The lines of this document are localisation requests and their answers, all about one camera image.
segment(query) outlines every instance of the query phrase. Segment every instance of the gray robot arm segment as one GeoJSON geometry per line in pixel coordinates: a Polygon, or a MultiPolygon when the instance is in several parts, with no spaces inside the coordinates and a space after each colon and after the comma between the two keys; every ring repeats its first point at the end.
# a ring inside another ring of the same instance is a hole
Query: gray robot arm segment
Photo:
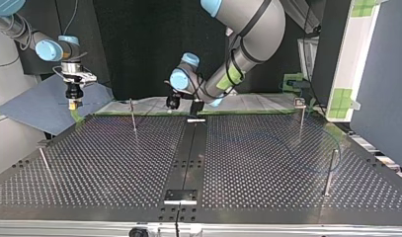
{"type": "Polygon", "coordinates": [[[196,71],[190,71],[181,79],[190,82],[182,83],[179,88],[173,80],[170,82],[176,90],[217,106],[226,90],[241,83],[244,73],[275,54],[284,35],[284,10],[280,0],[201,0],[201,4],[241,38],[240,46],[231,50],[230,58],[207,81],[199,78],[196,71]]]}

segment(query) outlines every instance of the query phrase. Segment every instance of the gray panel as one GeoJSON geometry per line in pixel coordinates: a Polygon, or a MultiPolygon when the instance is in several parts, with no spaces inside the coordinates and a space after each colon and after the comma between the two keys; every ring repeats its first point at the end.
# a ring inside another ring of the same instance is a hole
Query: gray panel
{"type": "Polygon", "coordinates": [[[91,118],[0,177],[0,219],[158,221],[184,122],[91,118]]]}
{"type": "MultiPolygon", "coordinates": [[[[0,114],[58,135],[76,122],[68,110],[66,89],[62,79],[53,75],[1,106],[0,114]]],[[[81,117],[96,112],[112,100],[111,89],[99,84],[88,86],[83,92],[83,107],[78,109],[81,117]]]]}
{"type": "Polygon", "coordinates": [[[402,0],[381,5],[351,127],[402,166],[402,0]]]}

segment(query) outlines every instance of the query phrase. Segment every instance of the metal bar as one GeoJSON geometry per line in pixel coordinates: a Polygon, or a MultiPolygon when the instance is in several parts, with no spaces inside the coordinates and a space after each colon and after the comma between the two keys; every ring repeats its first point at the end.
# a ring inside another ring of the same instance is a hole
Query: metal bar
{"type": "Polygon", "coordinates": [[[304,127],[305,109],[306,109],[306,107],[302,108],[301,130],[302,130],[302,128],[304,127]]]}
{"type": "Polygon", "coordinates": [[[133,123],[133,130],[136,131],[136,123],[135,123],[135,115],[134,115],[134,107],[133,107],[133,101],[131,98],[129,98],[129,105],[130,105],[130,113],[132,115],[132,123],[133,123]]]}
{"type": "Polygon", "coordinates": [[[329,167],[329,171],[328,171],[328,175],[327,175],[327,183],[326,183],[326,187],[324,189],[324,196],[327,197],[330,195],[330,187],[331,187],[331,182],[333,180],[333,162],[334,162],[334,158],[339,154],[339,151],[337,149],[334,149],[332,152],[332,158],[330,161],[330,167],[329,167]]]}

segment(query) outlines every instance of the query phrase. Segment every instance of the metal rod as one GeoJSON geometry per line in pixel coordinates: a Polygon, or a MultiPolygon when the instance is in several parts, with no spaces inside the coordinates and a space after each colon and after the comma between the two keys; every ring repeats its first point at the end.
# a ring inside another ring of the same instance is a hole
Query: metal rod
{"type": "Polygon", "coordinates": [[[44,155],[43,148],[41,148],[41,147],[40,147],[40,156],[43,159],[43,163],[44,163],[45,167],[49,170],[49,164],[46,161],[46,156],[44,155]]]}
{"type": "Polygon", "coordinates": [[[136,131],[136,122],[135,122],[135,115],[134,115],[134,109],[133,109],[133,101],[131,98],[129,98],[129,106],[130,106],[130,113],[132,115],[133,130],[136,131]]]}
{"type": "Polygon", "coordinates": [[[305,118],[305,108],[302,109],[302,117],[301,117],[301,130],[304,127],[304,118],[305,118]]]}
{"type": "Polygon", "coordinates": [[[326,187],[324,189],[324,196],[325,197],[330,195],[330,187],[331,187],[331,183],[332,183],[332,180],[333,180],[333,170],[332,170],[333,166],[334,166],[333,162],[334,162],[334,158],[337,156],[338,153],[339,153],[339,151],[337,149],[334,149],[333,152],[332,152],[332,158],[331,158],[331,161],[330,161],[329,172],[328,172],[328,175],[327,175],[326,187]]]}

